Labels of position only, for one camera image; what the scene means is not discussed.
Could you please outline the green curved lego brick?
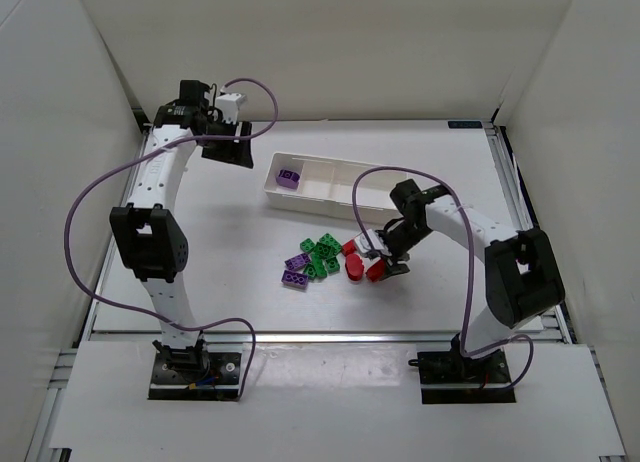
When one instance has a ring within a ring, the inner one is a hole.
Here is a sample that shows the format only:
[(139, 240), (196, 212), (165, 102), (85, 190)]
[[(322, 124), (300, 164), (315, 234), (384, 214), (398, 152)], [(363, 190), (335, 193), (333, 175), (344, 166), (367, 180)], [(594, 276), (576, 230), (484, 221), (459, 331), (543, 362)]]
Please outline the green curved lego brick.
[(319, 242), (314, 246), (312, 255), (317, 256), (322, 260), (327, 260), (330, 258), (334, 258), (336, 256), (336, 252), (333, 246)]

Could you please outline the purple small lego brick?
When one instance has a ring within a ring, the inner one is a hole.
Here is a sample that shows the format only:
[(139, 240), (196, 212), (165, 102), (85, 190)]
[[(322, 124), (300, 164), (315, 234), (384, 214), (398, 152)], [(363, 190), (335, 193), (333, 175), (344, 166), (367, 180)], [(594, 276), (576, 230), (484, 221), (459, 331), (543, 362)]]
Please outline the purple small lego brick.
[(294, 257), (287, 259), (284, 264), (289, 271), (303, 270), (311, 262), (311, 257), (307, 253), (300, 253)]

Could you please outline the red long lego brick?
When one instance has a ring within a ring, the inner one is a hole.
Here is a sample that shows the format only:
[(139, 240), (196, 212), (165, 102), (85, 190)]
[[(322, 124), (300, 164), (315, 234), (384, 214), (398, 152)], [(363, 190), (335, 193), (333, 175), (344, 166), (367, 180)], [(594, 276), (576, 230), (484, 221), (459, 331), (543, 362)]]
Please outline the red long lego brick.
[(341, 253), (347, 257), (357, 251), (357, 246), (354, 239), (349, 240), (341, 247)]

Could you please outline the purple long lego brick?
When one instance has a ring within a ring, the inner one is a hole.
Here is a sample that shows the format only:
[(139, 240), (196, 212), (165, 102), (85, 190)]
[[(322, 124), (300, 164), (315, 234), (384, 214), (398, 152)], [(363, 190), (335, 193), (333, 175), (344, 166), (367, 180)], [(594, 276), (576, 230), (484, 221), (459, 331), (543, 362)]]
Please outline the purple long lego brick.
[(309, 277), (301, 272), (285, 270), (281, 277), (281, 283), (290, 288), (305, 290), (309, 283)]

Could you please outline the purple curved lego brick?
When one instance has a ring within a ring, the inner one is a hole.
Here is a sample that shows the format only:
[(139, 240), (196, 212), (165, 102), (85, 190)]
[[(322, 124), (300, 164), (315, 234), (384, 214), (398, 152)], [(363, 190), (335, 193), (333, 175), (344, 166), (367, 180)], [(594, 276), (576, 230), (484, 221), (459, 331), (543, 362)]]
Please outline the purple curved lego brick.
[(292, 170), (281, 169), (276, 174), (275, 180), (278, 186), (290, 190), (297, 190), (300, 183), (300, 174)]

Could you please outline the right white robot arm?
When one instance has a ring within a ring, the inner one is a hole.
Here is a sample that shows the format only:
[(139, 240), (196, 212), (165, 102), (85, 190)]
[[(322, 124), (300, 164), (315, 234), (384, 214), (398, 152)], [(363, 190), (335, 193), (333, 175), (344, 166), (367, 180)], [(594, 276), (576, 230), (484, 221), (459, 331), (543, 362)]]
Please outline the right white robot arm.
[(408, 179), (390, 198), (401, 216), (375, 233), (379, 260), (367, 272), (370, 280), (408, 273), (410, 250), (432, 233), (458, 243), (471, 265), (484, 267), (486, 306), (477, 316), (464, 313), (459, 334), (433, 370), (450, 368), (458, 382), (486, 375), (502, 346), (518, 339), (518, 329), (564, 302), (565, 287), (543, 230), (518, 231), (465, 209), (444, 185), (422, 190)]

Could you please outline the red sloped lego brick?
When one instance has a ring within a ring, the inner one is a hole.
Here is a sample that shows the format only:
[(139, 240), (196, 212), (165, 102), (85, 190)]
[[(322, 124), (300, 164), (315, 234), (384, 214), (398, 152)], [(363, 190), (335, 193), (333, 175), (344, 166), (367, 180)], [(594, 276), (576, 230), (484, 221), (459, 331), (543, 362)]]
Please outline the red sloped lego brick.
[(365, 272), (366, 278), (370, 282), (377, 282), (380, 280), (386, 271), (386, 263), (383, 259), (378, 259), (372, 263)]

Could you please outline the green thin lego brick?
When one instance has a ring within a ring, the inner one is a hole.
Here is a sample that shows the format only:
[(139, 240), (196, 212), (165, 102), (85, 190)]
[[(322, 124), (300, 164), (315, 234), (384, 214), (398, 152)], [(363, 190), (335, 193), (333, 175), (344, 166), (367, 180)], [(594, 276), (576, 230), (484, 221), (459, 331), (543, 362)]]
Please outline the green thin lego brick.
[(313, 253), (311, 255), (311, 263), (314, 267), (315, 273), (317, 277), (326, 277), (327, 270), (324, 265), (323, 259), (317, 254)]

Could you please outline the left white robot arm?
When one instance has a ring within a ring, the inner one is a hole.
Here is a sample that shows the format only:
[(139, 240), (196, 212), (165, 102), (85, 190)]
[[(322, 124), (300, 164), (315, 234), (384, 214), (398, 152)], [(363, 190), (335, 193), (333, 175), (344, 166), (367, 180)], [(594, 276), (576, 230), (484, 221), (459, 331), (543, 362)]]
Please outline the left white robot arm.
[(200, 81), (181, 81), (178, 98), (158, 109), (131, 196), (109, 215), (123, 265), (163, 318), (162, 336), (154, 344), (162, 364), (191, 377), (204, 374), (208, 362), (182, 275), (189, 245), (173, 211), (187, 162), (200, 145), (198, 136), (220, 138), (202, 143), (205, 155), (252, 167), (246, 138), (251, 126), (238, 119), (245, 100), (240, 93), (216, 93)]

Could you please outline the green square lego brick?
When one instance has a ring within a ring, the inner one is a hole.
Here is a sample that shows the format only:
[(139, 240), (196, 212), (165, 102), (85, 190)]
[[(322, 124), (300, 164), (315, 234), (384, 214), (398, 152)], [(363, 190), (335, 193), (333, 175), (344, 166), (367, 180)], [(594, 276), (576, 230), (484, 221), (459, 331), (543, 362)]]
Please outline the green square lego brick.
[(316, 249), (317, 244), (311, 239), (306, 238), (300, 243), (300, 249), (306, 254), (311, 254)]

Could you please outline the green small lego brick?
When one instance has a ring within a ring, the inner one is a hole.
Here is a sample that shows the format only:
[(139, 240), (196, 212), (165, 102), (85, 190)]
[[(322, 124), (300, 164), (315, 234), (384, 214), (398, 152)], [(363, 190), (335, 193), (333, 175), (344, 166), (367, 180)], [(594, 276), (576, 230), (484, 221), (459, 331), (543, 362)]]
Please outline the green small lego brick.
[(336, 257), (325, 259), (324, 265), (328, 274), (335, 274), (340, 271), (340, 263)]
[(310, 280), (315, 280), (316, 278), (318, 278), (318, 272), (316, 271), (313, 263), (307, 264), (304, 267), (302, 273), (306, 275)]

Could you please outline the white three-compartment tray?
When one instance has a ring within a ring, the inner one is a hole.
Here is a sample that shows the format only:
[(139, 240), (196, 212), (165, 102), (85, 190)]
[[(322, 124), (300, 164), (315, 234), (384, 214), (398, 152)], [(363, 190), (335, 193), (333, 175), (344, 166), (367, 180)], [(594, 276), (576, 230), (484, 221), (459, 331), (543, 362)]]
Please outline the white three-compartment tray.
[[(273, 154), (263, 191), (274, 208), (354, 220), (352, 187), (373, 166), (364, 162), (292, 153)], [(276, 174), (288, 169), (300, 174), (297, 190), (278, 186)], [(367, 225), (382, 226), (400, 216), (390, 198), (395, 186), (408, 179), (403, 172), (381, 171), (358, 182), (358, 213)]]

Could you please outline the green lego plate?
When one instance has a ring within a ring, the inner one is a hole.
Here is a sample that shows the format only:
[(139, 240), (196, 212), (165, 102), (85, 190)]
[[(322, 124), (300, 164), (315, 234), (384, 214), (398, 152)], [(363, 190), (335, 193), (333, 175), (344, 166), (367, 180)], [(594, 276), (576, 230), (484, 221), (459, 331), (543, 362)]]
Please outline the green lego plate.
[(325, 233), (321, 236), (319, 243), (331, 247), (332, 250), (337, 253), (340, 253), (342, 250), (342, 245), (330, 233)]

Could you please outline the red rounded lego brick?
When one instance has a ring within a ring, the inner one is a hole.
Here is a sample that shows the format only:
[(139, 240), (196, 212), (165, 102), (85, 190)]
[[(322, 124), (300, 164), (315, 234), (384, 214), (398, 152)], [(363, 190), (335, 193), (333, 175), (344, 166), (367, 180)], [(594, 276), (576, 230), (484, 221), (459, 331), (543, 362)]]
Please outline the red rounded lego brick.
[(350, 253), (345, 257), (345, 270), (352, 282), (359, 282), (365, 274), (362, 258), (357, 253)]

